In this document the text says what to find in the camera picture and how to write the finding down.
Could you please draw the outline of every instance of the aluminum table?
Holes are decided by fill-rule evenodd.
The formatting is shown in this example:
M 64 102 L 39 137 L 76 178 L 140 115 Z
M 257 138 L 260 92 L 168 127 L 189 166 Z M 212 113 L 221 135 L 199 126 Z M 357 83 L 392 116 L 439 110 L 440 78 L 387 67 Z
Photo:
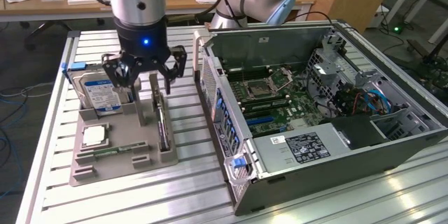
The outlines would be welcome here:
M 383 174 L 251 215 L 233 215 L 192 78 L 192 33 L 200 28 L 168 29 L 169 45 L 184 45 L 189 52 L 185 76 L 168 96 L 179 164 L 79 187 L 68 185 L 79 99 L 59 73 L 17 223 L 448 223 L 448 141 Z M 71 32 L 61 62 L 99 62 L 103 53 L 119 49 L 113 30 Z M 356 59 L 357 52 L 348 48 L 347 55 Z M 149 82 L 147 76 L 141 79 L 145 99 Z

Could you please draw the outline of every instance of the floor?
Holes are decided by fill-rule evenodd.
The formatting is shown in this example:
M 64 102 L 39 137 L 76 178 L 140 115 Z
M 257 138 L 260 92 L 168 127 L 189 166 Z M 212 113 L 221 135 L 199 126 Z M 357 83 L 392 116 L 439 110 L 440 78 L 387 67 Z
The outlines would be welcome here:
M 385 0 L 384 5 L 392 7 L 396 0 Z M 415 0 L 408 0 L 400 10 L 403 14 Z M 441 23 L 448 17 L 448 10 L 428 2 L 424 9 L 413 20 L 415 30 L 405 30 L 400 37 L 405 39 L 416 39 L 431 50 L 431 45 L 427 40 L 436 31 Z M 400 21 L 400 15 L 391 22 L 393 26 Z M 105 24 L 99 26 L 95 19 L 69 20 L 68 25 L 73 30 L 99 30 L 113 29 L 111 19 L 105 20 Z M 0 90 L 11 87 L 28 87 L 37 83 L 53 81 L 57 71 L 60 71 L 60 56 L 64 49 L 65 31 L 60 27 L 52 27 L 36 39 L 37 48 L 29 52 L 23 48 L 23 39 L 27 34 L 39 26 L 40 22 L 32 22 L 29 29 L 23 29 L 19 23 L 9 23 L 7 29 L 0 31 L 0 49 L 3 51 L 0 56 Z M 400 41 L 384 34 L 376 29 L 368 29 L 364 33 L 367 39 L 381 50 Z M 413 55 L 405 50 L 405 46 L 396 47 L 388 53 L 403 59 L 411 59 Z M 441 56 L 448 55 L 448 45 L 445 45 Z M 31 94 L 40 94 L 51 91 L 51 86 L 44 86 L 35 89 Z M 21 102 L 24 97 L 13 99 Z M 27 101 L 27 114 L 23 119 L 7 129 L 7 134 L 11 141 L 15 143 L 20 157 L 20 164 L 23 166 L 23 177 L 27 178 L 32 166 L 32 159 L 35 148 L 37 145 L 41 124 L 45 118 L 47 106 L 49 96 L 40 98 L 29 98 Z M 8 114 L 16 105 L 0 103 L 1 117 Z M 0 162 L 5 158 L 5 152 L 0 152 Z M 0 169 L 0 195 L 16 183 L 19 178 L 17 165 L 15 159 L 11 157 L 5 166 Z M 0 198 L 0 223 L 15 223 L 19 212 L 21 195 L 25 182 L 19 183 L 12 193 Z

